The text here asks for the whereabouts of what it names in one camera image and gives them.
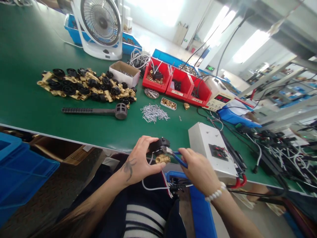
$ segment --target red plastic bin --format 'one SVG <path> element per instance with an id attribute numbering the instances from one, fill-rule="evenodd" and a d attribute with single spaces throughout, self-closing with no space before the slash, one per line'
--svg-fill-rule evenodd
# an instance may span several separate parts
<path id="1" fill-rule="evenodd" d="M 148 62 L 148 64 L 146 65 L 146 68 L 145 68 L 142 85 L 144 87 L 151 88 L 151 89 L 154 89 L 154 90 L 159 91 L 161 93 L 164 93 L 166 91 L 166 88 L 167 88 L 169 81 L 171 79 L 171 73 L 168 69 L 169 65 L 156 59 L 156 58 L 153 58 L 153 57 L 151 57 L 151 58 L 152 58 L 154 66 L 160 65 L 158 68 L 158 71 L 160 71 L 161 74 L 163 75 L 163 84 L 161 85 L 161 84 L 158 84 L 156 82 L 152 82 L 152 81 L 147 79 L 148 74 L 150 74 L 151 69 L 153 69 L 152 63 Z"/>
<path id="2" fill-rule="evenodd" d="M 186 99 L 187 103 L 190 104 L 194 104 L 196 106 L 201 106 L 204 107 L 206 106 L 207 102 L 209 101 L 209 98 L 211 96 L 211 90 L 209 89 L 209 87 L 207 86 L 207 84 L 205 83 L 204 80 L 202 80 L 200 82 L 200 78 L 196 79 L 196 76 L 190 75 L 193 82 L 194 82 L 194 87 L 193 89 L 190 91 L 188 98 Z M 196 90 L 196 88 L 199 85 L 199 89 L 198 89 L 198 97 L 199 98 L 195 98 L 192 96 L 192 92 L 194 90 Z"/>
<path id="3" fill-rule="evenodd" d="M 173 70 L 174 72 L 172 74 L 171 80 L 169 81 L 165 94 L 170 95 L 173 98 L 185 101 L 192 92 L 194 88 L 194 83 L 192 81 L 191 76 L 188 75 L 186 72 L 179 70 L 175 67 L 172 67 L 172 71 Z M 171 83 L 173 79 L 181 82 L 181 91 L 177 91 L 171 88 Z"/>

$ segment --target blue-handled pliers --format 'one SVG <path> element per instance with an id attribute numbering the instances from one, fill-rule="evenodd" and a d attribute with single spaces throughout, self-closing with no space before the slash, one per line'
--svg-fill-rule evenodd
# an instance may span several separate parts
<path id="1" fill-rule="evenodd" d="M 181 160 L 177 155 L 180 155 L 180 152 L 178 151 L 172 151 L 171 148 L 169 147 L 166 147 L 166 146 L 161 146 L 161 149 L 162 151 L 165 153 L 165 154 L 170 154 L 172 155 L 182 166 L 184 166 L 186 169 L 188 168 L 188 165 L 183 161 Z"/>

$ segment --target striped shirt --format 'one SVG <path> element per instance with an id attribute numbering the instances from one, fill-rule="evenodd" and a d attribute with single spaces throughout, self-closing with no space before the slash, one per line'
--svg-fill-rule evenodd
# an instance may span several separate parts
<path id="1" fill-rule="evenodd" d="M 123 238 L 163 238 L 166 221 L 156 212 L 139 205 L 128 205 Z"/>

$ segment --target white beaded bracelet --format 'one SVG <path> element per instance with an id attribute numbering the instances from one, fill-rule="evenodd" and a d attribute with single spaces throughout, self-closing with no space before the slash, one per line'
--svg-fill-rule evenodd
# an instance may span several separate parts
<path id="1" fill-rule="evenodd" d="M 223 183 L 223 182 L 220 182 L 220 183 L 221 183 L 221 187 L 216 192 L 214 192 L 213 194 L 211 194 L 208 197 L 205 197 L 205 200 L 207 202 L 211 202 L 211 201 L 215 200 L 217 197 L 220 197 L 222 194 L 222 191 L 226 190 L 227 187 L 226 187 L 225 183 Z"/>

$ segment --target white fan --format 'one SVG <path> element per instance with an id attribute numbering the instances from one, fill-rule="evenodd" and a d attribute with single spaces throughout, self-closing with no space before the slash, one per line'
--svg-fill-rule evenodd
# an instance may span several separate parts
<path id="1" fill-rule="evenodd" d="M 112 0 L 73 0 L 71 6 L 84 51 L 103 60 L 122 58 L 122 24 Z M 80 26 L 95 42 L 86 41 Z"/>

